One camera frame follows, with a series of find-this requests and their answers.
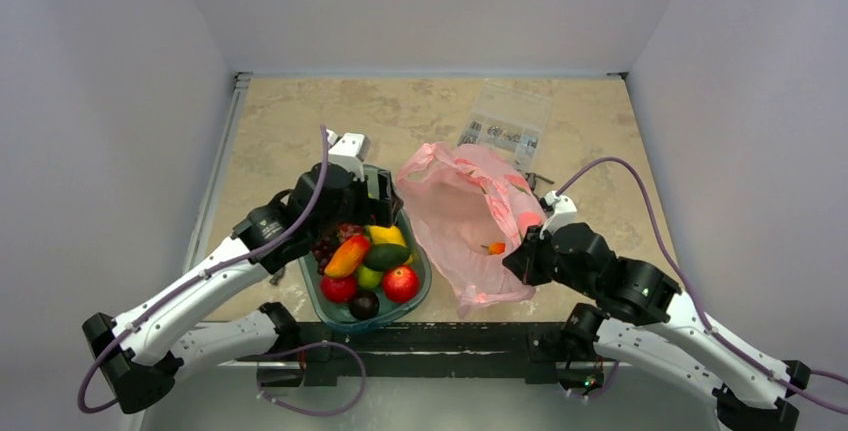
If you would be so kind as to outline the yellow fake lemon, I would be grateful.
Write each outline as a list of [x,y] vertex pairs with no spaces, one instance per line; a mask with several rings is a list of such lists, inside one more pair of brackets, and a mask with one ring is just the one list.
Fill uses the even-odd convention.
[[403,233],[397,226],[367,226],[366,231],[373,245],[394,244],[404,247],[407,251],[410,250]]

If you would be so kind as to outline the orange yellow mango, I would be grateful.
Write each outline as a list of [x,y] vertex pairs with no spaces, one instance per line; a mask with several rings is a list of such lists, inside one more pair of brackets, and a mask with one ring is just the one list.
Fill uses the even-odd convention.
[[334,252],[324,268],[324,275],[333,279],[351,275],[363,262],[370,248],[371,241],[364,235],[350,237]]

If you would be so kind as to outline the green fake avocado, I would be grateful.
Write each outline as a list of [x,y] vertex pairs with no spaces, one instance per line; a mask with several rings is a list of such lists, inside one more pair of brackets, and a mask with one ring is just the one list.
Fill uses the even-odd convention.
[[402,245],[384,243],[372,245],[362,264],[376,272],[387,272],[404,265],[411,258],[411,251]]

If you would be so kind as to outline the pink plastic bag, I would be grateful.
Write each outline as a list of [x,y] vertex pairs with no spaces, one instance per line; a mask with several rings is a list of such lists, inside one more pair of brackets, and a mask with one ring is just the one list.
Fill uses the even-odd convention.
[[[484,146],[425,143],[395,183],[415,239],[450,284],[460,317],[535,295],[502,264],[527,229],[546,219],[512,165]],[[494,242],[504,242],[506,251],[487,255],[481,246]]]

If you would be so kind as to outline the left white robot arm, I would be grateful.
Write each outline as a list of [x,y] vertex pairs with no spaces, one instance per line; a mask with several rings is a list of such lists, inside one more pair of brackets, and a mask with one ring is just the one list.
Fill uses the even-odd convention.
[[254,208],[202,262],[144,303],[82,326],[94,363],[77,393],[86,414],[145,410],[191,372],[243,356],[284,360],[297,350],[296,323],[280,304],[262,306],[202,337],[193,328],[242,290],[307,255],[340,224],[392,225],[403,207],[389,171],[357,175],[318,163],[295,186]]

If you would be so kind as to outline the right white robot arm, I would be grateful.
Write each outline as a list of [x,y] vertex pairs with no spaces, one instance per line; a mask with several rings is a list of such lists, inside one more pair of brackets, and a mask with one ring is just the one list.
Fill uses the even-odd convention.
[[561,332],[571,360],[609,357],[714,401],[724,430],[796,428],[800,412],[789,399],[806,388],[806,365],[750,345],[659,268],[617,256],[587,224],[532,226],[503,264],[526,284],[556,282],[590,298]]

